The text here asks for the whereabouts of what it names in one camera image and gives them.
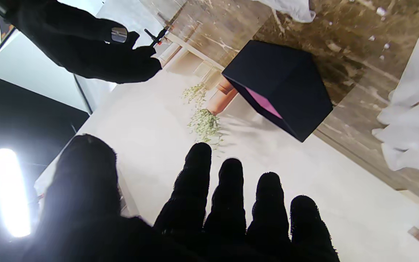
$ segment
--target black box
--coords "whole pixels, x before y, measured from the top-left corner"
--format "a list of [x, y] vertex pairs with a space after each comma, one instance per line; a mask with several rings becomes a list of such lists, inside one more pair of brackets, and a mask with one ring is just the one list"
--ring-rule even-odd
[[258, 113], [301, 142], [332, 111], [312, 55], [305, 51], [251, 40], [223, 76]]

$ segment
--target black glove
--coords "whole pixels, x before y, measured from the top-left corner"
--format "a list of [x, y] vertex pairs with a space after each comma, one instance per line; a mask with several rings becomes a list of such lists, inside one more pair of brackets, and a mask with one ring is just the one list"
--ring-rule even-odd
[[22, 261], [202, 261], [139, 217], [120, 216], [115, 166], [114, 151], [100, 139], [72, 139]]
[[117, 43], [111, 32], [123, 25], [56, 0], [19, 0], [4, 17], [56, 64], [85, 78], [135, 83], [161, 70], [161, 63], [151, 58], [156, 53], [153, 47], [132, 50], [139, 37], [136, 32], [129, 32], [125, 43]]
[[289, 239], [284, 191], [275, 173], [259, 179], [253, 222], [246, 230], [243, 170], [237, 159], [228, 159], [221, 166], [211, 213], [205, 220], [210, 167], [211, 148], [195, 144], [156, 219], [156, 230], [209, 261], [339, 261], [318, 208], [307, 196], [298, 196], [291, 203], [292, 241]]

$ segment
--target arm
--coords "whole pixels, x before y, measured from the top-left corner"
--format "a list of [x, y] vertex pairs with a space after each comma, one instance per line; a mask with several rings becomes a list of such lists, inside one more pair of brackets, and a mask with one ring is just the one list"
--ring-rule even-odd
[[88, 40], [102, 40], [111, 43], [111, 29], [125, 28], [118, 22], [96, 18], [87, 11], [55, 0], [42, 4], [38, 12], [46, 30], [75, 35]]

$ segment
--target flower pot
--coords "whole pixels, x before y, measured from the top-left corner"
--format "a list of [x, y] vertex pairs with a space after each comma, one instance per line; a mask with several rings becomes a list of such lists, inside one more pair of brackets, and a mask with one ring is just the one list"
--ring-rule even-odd
[[231, 84], [231, 82], [227, 81], [227, 79], [223, 76], [221, 78], [221, 81], [218, 83], [217, 88], [219, 91], [227, 95], [231, 90], [234, 89], [234, 86]]
[[218, 88], [216, 94], [214, 94], [214, 96], [212, 96], [208, 101], [206, 109], [208, 109], [213, 115], [217, 116], [222, 111], [224, 111], [224, 109], [226, 109], [226, 107], [234, 99], [237, 93], [238, 92], [235, 88], [232, 88], [227, 94], [224, 94]]

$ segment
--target led light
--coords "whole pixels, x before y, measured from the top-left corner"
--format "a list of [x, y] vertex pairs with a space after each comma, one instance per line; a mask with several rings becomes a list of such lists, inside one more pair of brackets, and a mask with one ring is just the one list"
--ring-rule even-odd
[[30, 234], [24, 180], [14, 151], [0, 149], [0, 207], [4, 223], [14, 237]]

